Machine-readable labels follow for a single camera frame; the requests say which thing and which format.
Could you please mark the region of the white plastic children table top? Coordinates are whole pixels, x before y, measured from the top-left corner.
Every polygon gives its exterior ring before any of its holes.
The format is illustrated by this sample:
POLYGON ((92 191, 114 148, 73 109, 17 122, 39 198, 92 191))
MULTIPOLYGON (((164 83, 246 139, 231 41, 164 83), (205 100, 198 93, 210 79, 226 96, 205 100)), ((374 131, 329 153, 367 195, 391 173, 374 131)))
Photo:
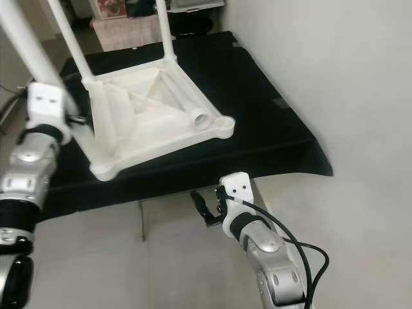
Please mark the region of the white plastic children table top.
POLYGON ((90 97, 93 138, 80 141, 80 146, 101 182, 127 168, 234 133, 234 118, 222 115, 177 61, 153 60, 95 77, 96 82, 82 82, 90 97), (197 131, 171 97, 161 79, 163 70, 211 115, 206 129, 197 131))

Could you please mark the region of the black tablecloth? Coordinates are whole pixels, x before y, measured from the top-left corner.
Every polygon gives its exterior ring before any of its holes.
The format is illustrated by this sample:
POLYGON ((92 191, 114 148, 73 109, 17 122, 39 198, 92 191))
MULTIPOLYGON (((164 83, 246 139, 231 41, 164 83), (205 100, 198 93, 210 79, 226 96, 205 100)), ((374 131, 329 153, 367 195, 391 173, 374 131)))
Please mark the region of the black tablecloth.
POLYGON ((217 185, 230 173, 252 177, 288 173, 333 176, 317 138, 282 98, 232 32, 173 41, 182 70, 218 111, 234 118, 228 139, 214 138, 122 171, 101 182, 76 142, 64 146, 39 220, 112 204, 146 200, 217 185))

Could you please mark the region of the red printed box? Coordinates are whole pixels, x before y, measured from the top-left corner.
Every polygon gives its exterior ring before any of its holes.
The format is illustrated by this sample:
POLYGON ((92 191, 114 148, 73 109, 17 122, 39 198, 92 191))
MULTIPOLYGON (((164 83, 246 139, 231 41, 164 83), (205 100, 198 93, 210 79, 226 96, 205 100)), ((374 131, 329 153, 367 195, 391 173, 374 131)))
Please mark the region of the red printed box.
POLYGON ((101 19, 127 17, 126 0, 95 0, 101 19))

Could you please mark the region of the dark bag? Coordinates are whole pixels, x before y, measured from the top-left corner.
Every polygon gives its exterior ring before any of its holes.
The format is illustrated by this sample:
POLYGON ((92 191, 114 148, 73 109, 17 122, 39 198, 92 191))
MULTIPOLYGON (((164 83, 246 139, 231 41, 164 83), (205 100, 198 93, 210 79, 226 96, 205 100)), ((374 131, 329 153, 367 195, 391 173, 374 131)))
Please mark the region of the dark bag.
POLYGON ((156 15, 156 0, 124 0, 127 18, 142 18, 156 15))

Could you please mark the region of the black round basin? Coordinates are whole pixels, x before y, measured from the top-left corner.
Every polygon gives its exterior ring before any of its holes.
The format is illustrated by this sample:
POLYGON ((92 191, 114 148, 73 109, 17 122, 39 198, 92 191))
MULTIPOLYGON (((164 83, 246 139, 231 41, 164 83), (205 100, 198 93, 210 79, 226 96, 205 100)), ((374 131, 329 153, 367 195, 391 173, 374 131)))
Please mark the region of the black round basin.
POLYGON ((214 28, 212 20, 214 10, 197 10, 193 12, 168 12, 170 33, 174 38, 206 35, 214 28))

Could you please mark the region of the grey plastic storage box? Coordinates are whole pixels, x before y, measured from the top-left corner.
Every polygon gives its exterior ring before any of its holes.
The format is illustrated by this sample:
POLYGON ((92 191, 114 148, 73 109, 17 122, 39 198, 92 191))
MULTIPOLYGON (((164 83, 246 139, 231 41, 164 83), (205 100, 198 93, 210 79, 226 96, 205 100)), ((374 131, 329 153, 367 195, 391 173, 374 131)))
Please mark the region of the grey plastic storage box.
POLYGON ((220 8, 225 5, 225 0, 171 0, 169 12, 183 13, 220 8))

